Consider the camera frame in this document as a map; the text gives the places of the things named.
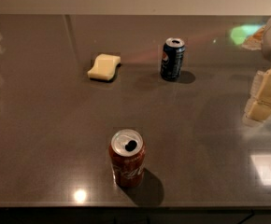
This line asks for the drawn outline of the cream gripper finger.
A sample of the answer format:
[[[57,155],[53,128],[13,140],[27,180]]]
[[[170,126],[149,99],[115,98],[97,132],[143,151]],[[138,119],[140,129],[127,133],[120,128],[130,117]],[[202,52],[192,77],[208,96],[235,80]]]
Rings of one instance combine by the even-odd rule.
[[[258,71],[253,79],[242,121],[258,126],[271,116],[271,69]]]

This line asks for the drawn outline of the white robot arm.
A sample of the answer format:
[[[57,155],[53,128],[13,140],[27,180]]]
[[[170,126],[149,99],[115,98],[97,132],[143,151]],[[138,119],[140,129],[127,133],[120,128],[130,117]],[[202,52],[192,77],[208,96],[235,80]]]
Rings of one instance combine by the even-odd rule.
[[[249,36],[242,44],[244,49],[260,50],[264,58],[271,62],[271,18],[266,25]],[[271,116],[271,68],[258,71],[252,81],[250,98],[243,115],[243,122],[256,126]]]

